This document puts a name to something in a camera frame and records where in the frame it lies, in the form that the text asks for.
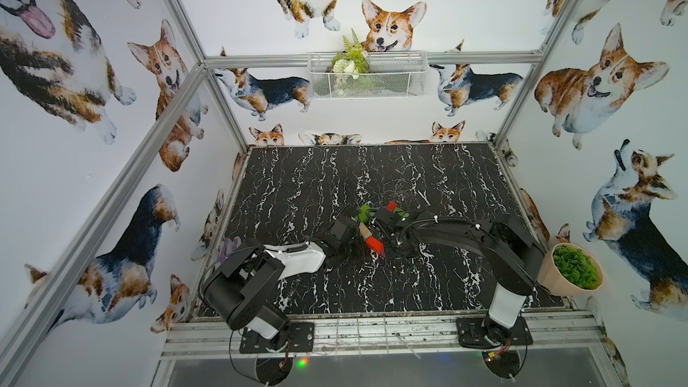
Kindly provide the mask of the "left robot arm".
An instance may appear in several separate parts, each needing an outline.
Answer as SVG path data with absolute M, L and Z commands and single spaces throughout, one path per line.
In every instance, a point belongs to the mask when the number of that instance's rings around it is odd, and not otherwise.
M 264 245 L 249 239 L 205 274 L 199 297 L 231 331 L 247 328 L 273 349 L 281 349 L 293 334 L 290 319 L 272 304 L 279 282 L 342 261 L 358 237 L 358 222 L 341 216 L 329 229 L 301 243 Z

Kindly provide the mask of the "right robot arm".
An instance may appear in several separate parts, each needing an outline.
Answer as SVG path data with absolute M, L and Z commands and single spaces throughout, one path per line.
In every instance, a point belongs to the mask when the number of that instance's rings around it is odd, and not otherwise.
M 537 287 L 537 275 L 545 252 L 514 216 L 467 220 L 429 211 L 380 208 L 367 213 L 369 226 L 383 231 L 384 240 L 401 252 L 420 245 L 444 245 L 482 257 L 496 279 L 496 289 L 483 329 L 507 333 L 515 324 L 526 300 Z

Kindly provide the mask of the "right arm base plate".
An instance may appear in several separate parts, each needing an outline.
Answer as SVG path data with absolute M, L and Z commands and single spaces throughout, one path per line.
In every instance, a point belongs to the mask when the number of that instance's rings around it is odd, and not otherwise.
M 459 344 L 467 349 L 501 349 L 507 345 L 530 346 L 534 343 L 528 324 L 522 315 L 511 328 L 505 328 L 487 315 L 456 319 Z

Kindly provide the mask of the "natural wood block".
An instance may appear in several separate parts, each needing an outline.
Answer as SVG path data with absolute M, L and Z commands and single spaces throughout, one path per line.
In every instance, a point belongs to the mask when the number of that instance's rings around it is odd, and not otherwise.
M 371 238 L 371 236 L 373 236 L 370 229 L 364 223 L 359 224 L 359 231 L 360 231 L 360 234 L 361 234 L 363 240 L 365 240 L 365 241 L 369 240 L 369 238 Z

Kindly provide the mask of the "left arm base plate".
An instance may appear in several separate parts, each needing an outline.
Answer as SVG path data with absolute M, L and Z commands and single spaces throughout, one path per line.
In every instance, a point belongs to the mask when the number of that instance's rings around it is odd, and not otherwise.
M 270 339 L 247 327 L 242 333 L 239 353 L 311 352 L 314 339 L 315 324 L 312 322 L 288 322 Z

